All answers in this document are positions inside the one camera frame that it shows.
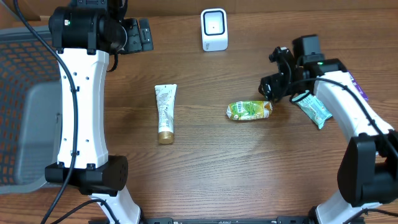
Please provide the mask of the white tube gold cap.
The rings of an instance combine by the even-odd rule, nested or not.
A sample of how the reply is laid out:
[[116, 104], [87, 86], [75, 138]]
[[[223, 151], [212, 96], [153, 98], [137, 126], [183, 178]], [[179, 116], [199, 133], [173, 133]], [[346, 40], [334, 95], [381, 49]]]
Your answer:
[[174, 141], [174, 107], [177, 85], [156, 85], [155, 95], [159, 117], [159, 144], [172, 144]]

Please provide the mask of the green yellow drink pouch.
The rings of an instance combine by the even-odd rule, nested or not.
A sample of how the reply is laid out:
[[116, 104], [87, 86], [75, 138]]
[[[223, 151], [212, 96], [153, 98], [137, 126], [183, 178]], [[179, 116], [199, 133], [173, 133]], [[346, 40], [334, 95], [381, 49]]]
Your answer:
[[226, 115], [235, 121], [251, 121], [268, 118], [272, 111], [269, 101], [238, 101], [228, 105]]

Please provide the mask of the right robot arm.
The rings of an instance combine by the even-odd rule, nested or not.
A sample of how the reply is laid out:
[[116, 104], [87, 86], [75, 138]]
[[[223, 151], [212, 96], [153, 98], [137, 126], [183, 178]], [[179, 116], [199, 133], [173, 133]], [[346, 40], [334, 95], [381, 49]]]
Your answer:
[[313, 207], [302, 223], [364, 223], [364, 214], [397, 199], [397, 131], [368, 105], [337, 59], [326, 59], [317, 35], [301, 36], [293, 49], [269, 55], [278, 72], [261, 79], [259, 92], [279, 102], [308, 92], [338, 122], [348, 146], [337, 173], [338, 191]]

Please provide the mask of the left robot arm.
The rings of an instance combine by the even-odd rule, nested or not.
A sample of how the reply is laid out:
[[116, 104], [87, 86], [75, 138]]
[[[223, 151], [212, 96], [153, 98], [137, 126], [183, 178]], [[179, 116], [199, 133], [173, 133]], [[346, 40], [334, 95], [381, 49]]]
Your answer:
[[101, 206], [107, 223], [144, 223], [126, 187], [128, 161], [111, 156], [104, 136], [104, 83], [111, 55], [152, 50], [142, 19], [125, 19], [127, 1], [72, 1], [49, 20], [62, 85], [57, 160], [45, 168], [52, 184], [71, 185]]

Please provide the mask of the teal wipes packet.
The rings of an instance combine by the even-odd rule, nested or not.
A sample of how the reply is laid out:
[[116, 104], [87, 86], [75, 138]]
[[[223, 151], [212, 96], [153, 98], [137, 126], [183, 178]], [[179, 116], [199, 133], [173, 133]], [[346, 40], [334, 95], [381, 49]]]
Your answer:
[[324, 127], [325, 121], [332, 117], [325, 105], [309, 91], [302, 93], [292, 99], [292, 103], [300, 109], [316, 124], [318, 129]]

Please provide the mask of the purple pad package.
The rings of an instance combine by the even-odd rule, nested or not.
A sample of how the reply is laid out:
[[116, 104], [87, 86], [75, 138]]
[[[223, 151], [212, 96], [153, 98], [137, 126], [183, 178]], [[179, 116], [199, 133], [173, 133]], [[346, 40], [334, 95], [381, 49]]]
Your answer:
[[361, 88], [361, 86], [358, 84], [358, 82], [356, 81], [356, 79], [354, 78], [354, 76], [352, 76], [352, 74], [349, 73], [349, 77], [351, 79], [352, 84], [354, 85], [354, 87], [356, 88], [356, 90], [358, 91], [358, 93], [364, 98], [365, 101], [368, 101], [369, 98], [367, 96], [367, 94], [365, 94], [364, 90]]

